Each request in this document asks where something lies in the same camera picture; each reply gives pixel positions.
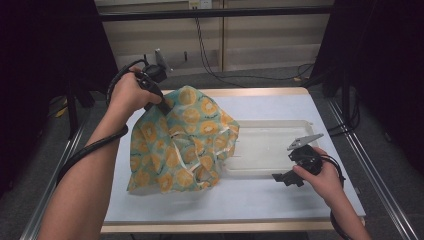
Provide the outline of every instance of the right hand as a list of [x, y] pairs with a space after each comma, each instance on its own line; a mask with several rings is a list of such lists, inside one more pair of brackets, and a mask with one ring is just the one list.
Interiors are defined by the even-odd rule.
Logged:
[[[327, 155], [327, 153], [320, 148], [314, 147], [314, 150], [320, 155]], [[298, 165], [293, 166], [293, 171], [309, 182], [315, 192], [317, 192], [329, 206], [332, 202], [337, 201], [340, 194], [344, 195], [337, 170], [329, 162], [323, 161], [321, 172], [316, 176]]]

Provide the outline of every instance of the metal rail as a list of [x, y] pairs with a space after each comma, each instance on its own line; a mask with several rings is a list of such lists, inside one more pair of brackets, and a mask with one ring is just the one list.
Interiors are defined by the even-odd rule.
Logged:
[[83, 129], [88, 122], [89, 115], [91, 113], [91, 108], [88, 110], [89, 112], [85, 115], [81, 125], [79, 126], [77, 132], [74, 137], [68, 140], [68, 143], [62, 153], [62, 156], [59, 160], [59, 163], [51, 177], [49, 184], [47, 185], [46, 190], [43, 193], [43, 196], [40, 199], [34, 213], [32, 214], [30, 220], [28, 221], [20, 240], [36, 240], [38, 237], [38, 232], [40, 230], [41, 220], [44, 215], [44, 211], [46, 210], [47, 203], [50, 200], [51, 195], [53, 194], [54, 189], [56, 188], [56, 178], [61, 169], [61, 167], [65, 164], [66, 160], [75, 152], [78, 143], [81, 139]]
[[278, 7], [278, 8], [229, 8], [229, 9], [199, 9], [175, 10], [155, 12], [112, 12], [100, 13], [98, 18], [102, 22], [182, 19], [182, 18], [214, 18], [214, 17], [246, 17], [271, 15], [306, 15], [329, 14], [333, 6], [306, 6], [306, 7]]
[[381, 202], [387, 210], [390, 218], [398, 229], [402, 239], [415, 240], [419, 239], [415, 233], [408, 217], [397, 203], [396, 199], [391, 194], [390, 190], [384, 183], [377, 169], [375, 168], [372, 160], [368, 156], [361, 142], [354, 132], [347, 131], [348, 129], [343, 125], [343, 116], [339, 105], [334, 99], [329, 100], [330, 108], [339, 124], [341, 124], [343, 131], [346, 131], [345, 136], [351, 145], [353, 151], [358, 157], [365, 173], [367, 174], [371, 184], [373, 185], [377, 195], [380, 197]]

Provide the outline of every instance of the white tabletop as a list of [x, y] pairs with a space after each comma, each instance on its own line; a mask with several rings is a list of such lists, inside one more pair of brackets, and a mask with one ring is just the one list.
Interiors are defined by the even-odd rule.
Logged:
[[[267, 96], [249, 96], [257, 95], [256, 93], [246, 94], [248, 96], [219, 95], [211, 93], [209, 96], [236, 120], [306, 120], [312, 123], [314, 133], [324, 133], [324, 137], [317, 140], [318, 145], [341, 165], [346, 177], [345, 192], [354, 209], [358, 216], [365, 216], [331, 138], [307, 92], [272, 93]], [[129, 119], [130, 129], [143, 112], [140, 110]], [[295, 185], [286, 187], [283, 183], [276, 183], [272, 176], [232, 177], [223, 174], [215, 187], [200, 192], [162, 194], [153, 187], [129, 193], [126, 188], [131, 174], [130, 137], [131, 134], [127, 134], [121, 139], [103, 232], [112, 231], [108, 229], [110, 226], [124, 225], [205, 223], [204, 228], [198, 231], [207, 231], [208, 223], [329, 221], [330, 209], [308, 183], [300, 188]], [[148, 227], [134, 229], [132, 231], [158, 231], [153, 228], [149, 230]]]

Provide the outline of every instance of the yellow floral pattern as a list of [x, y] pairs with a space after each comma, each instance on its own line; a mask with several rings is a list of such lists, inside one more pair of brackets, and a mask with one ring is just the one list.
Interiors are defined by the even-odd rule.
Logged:
[[219, 182], [217, 161], [232, 156], [239, 124], [202, 92], [185, 86], [165, 96], [134, 125], [128, 191], [158, 184], [162, 192], [198, 191]]

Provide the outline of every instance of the white table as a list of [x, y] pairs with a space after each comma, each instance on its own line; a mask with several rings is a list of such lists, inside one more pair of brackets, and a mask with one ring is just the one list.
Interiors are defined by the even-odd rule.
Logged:
[[[345, 192], [358, 216], [365, 212], [328, 136], [315, 104], [303, 88], [201, 90], [236, 120], [306, 120], [317, 140], [341, 165]], [[143, 114], [128, 121], [132, 129]], [[200, 192], [162, 194], [158, 189], [129, 193], [130, 136], [121, 139], [109, 209], [102, 228], [107, 232], [254, 232], [332, 229], [330, 209], [305, 183], [286, 187], [269, 177], [223, 175], [219, 184]]]

